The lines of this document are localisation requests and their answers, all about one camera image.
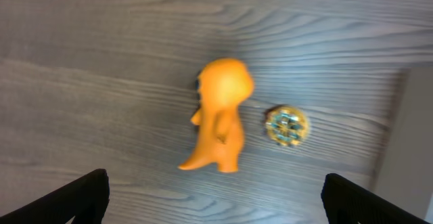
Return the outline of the orange dinosaur toy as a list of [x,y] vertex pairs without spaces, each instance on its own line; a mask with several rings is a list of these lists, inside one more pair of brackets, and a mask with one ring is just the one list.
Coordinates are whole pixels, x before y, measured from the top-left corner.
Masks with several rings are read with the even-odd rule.
[[253,94],[252,75],[241,60],[221,58],[207,64],[197,82],[199,106],[190,121],[198,127],[198,138],[179,169],[190,171],[215,163],[219,172],[235,173],[244,146],[239,106]]

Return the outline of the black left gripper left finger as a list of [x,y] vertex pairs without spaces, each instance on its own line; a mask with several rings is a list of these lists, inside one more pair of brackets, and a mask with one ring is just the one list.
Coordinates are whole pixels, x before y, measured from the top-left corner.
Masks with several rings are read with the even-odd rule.
[[105,169],[90,173],[1,217],[1,224],[101,224],[110,201]]

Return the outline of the gold lattice wheel toy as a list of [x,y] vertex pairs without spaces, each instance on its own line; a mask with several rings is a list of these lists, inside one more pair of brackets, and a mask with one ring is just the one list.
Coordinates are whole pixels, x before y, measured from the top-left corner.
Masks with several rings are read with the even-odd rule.
[[265,114],[267,136],[284,147],[294,147],[304,142],[311,131],[308,116],[300,109],[280,105],[269,109]]

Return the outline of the white box pink interior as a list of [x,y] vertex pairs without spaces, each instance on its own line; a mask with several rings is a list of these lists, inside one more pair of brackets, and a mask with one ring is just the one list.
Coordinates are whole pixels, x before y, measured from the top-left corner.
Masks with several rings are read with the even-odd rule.
[[432,222],[432,68],[412,68],[394,111],[373,192]]

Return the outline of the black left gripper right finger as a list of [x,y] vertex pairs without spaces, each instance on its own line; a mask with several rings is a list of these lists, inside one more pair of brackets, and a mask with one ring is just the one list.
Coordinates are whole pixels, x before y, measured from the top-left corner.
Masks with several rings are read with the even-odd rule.
[[329,224],[428,224],[336,173],[325,176],[321,199]]

